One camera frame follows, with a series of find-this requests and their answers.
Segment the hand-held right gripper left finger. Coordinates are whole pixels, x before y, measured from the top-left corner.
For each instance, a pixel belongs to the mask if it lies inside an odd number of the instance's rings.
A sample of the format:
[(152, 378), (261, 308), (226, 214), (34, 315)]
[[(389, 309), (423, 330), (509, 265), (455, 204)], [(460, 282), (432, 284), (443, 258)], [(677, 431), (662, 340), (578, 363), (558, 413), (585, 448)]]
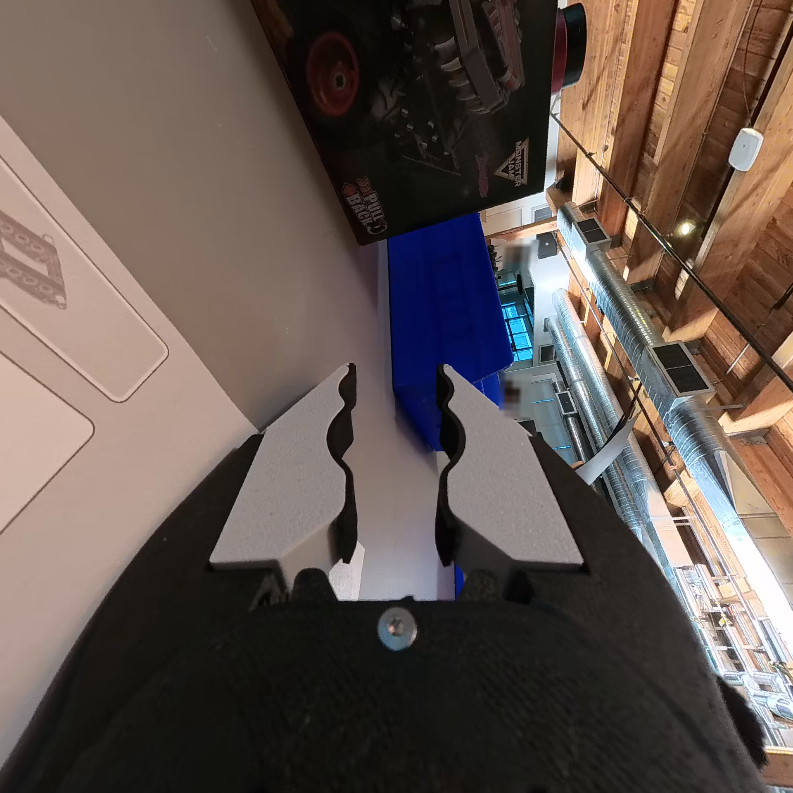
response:
[(357, 371), (346, 363), (262, 433), (210, 554), (212, 570), (270, 570), (291, 590), (299, 572), (349, 565), (359, 545), (354, 475)]

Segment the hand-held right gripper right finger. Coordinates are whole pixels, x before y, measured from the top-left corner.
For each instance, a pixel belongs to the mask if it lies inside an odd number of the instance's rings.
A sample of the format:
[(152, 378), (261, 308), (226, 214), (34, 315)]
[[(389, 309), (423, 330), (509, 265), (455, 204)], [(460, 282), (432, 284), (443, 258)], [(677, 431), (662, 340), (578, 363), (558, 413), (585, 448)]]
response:
[(451, 365), (438, 367), (439, 473), (435, 548), (440, 563), (469, 577), (495, 575), (506, 593), (520, 573), (580, 572), (584, 559), (534, 449)]

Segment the blue plastic bin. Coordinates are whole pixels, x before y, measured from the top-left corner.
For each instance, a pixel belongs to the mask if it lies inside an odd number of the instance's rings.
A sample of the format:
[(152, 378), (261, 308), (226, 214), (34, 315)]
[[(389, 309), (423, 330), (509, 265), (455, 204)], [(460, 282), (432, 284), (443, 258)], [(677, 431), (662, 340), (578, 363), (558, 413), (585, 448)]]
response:
[(437, 369), (451, 365), (498, 403), (512, 362), (478, 214), (394, 236), (386, 243), (392, 391), (411, 446), (438, 475), (442, 413)]

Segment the metal rack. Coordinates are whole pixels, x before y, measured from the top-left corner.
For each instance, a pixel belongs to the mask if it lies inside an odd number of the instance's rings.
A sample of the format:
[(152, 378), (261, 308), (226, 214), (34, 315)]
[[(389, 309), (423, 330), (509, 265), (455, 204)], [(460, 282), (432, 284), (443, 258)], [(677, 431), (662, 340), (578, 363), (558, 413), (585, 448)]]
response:
[(770, 747), (792, 747), (791, 655), (771, 621), (722, 594), (703, 565), (672, 568), (715, 673), (744, 697)]

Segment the white instruction booklet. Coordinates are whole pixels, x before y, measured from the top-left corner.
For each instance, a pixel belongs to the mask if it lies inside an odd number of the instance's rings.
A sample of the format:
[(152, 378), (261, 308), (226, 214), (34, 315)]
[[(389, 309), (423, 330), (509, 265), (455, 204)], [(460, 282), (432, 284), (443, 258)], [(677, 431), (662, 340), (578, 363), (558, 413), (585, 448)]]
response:
[(1, 756), (130, 560), (253, 424), (2, 120)]

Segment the black ceiling conduit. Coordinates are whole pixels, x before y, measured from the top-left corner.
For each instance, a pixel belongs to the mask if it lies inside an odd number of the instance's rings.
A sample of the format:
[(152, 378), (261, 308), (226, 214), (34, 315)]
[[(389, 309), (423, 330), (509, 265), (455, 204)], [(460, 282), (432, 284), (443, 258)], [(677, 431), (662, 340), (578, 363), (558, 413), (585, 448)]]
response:
[(791, 377), (786, 373), (784, 365), (779, 364), (761, 345), (757, 336), (750, 332), (748, 327), (739, 320), (734, 311), (732, 311), (727, 304), (719, 298), (716, 293), (703, 281), (703, 279), (696, 273), (692, 266), (690, 266), (677, 251), (672, 247), (669, 241), (656, 229), (656, 227), (648, 220), (648, 218), (641, 212), (639, 206), (635, 201), (628, 196), (620, 185), (604, 170), (604, 168), (596, 162), (594, 154), (590, 153), (587, 148), (580, 143), (580, 141), (572, 134), (569, 128), (562, 122), (559, 114), (550, 110), (549, 116), (556, 122), (560, 130), (570, 139), (575, 145), (577, 150), (584, 155), (585, 160), (590, 163), (595, 171), (603, 178), (611, 189), (618, 195), (620, 201), (637, 216), (640, 225), (650, 234), (652, 239), (657, 243), (662, 253), (673, 259), (681, 268), (681, 270), (688, 274), (689, 281), (694, 283), (699, 291), (708, 299), (717, 311), (725, 316), (730, 325), (739, 333), (745, 340), (749, 347), (751, 347), (758, 355), (760, 362), (767, 366), (779, 381), (789, 390), (792, 391)]

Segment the black printed toy box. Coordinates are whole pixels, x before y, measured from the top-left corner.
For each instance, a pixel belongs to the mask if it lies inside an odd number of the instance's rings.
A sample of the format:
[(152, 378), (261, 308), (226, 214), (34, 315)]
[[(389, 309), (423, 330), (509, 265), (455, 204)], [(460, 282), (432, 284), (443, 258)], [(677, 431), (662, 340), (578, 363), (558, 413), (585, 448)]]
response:
[(557, 2), (252, 2), (357, 241), (540, 192)]

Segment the dark red cylindrical container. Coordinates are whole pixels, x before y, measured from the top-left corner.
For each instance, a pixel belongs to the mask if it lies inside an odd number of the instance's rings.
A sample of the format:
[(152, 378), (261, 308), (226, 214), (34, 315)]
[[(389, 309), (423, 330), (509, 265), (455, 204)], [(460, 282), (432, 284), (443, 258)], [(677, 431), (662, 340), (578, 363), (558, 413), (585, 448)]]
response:
[(587, 17), (581, 2), (558, 9), (553, 45), (551, 93), (576, 85), (584, 69), (588, 42)]

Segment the slim silver ventilation duct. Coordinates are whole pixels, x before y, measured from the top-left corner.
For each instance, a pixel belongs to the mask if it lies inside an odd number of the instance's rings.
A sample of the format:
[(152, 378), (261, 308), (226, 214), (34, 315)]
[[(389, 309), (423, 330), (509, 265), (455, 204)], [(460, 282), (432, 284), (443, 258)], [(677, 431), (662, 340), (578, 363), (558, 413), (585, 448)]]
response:
[[(567, 290), (555, 290), (552, 305), (555, 314), (548, 320), (548, 330), (560, 367), (588, 428), (590, 440), (596, 451), (600, 451), (623, 418), (624, 411)], [(633, 433), (627, 436), (620, 454), (603, 471), (603, 477), (623, 521), (660, 566), (690, 565), (689, 551)]]

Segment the large silver ventilation duct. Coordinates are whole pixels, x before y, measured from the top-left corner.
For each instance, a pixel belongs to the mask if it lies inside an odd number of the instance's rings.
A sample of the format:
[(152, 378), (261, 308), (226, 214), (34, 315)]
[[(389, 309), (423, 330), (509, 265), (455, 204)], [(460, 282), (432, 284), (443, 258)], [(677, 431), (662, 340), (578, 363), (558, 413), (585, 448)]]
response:
[(597, 303), (614, 328), (650, 401), (671, 436), (687, 470), (694, 477), (721, 522), (727, 513), (747, 517), (734, 492), (731, 475), (746, 474), (734, 446), (700, 397), (679, 400), (651, 356), (663, 344), (629, 284), (601, 247), (587, 247), (577, 226), (584, 216), (573, 203), (557, 212), (558, 230), (587, 278)]

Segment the white wall sensor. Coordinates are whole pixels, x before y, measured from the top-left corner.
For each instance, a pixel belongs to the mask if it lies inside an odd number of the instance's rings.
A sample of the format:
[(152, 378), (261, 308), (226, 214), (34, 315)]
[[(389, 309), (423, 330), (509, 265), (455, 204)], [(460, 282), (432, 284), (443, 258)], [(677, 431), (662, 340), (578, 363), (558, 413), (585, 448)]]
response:
[(746, 173), (757, 160), (764, 143), (764, 135), (753, 127), (741, 128), (728, 156), (728, 164), (734, 171)]

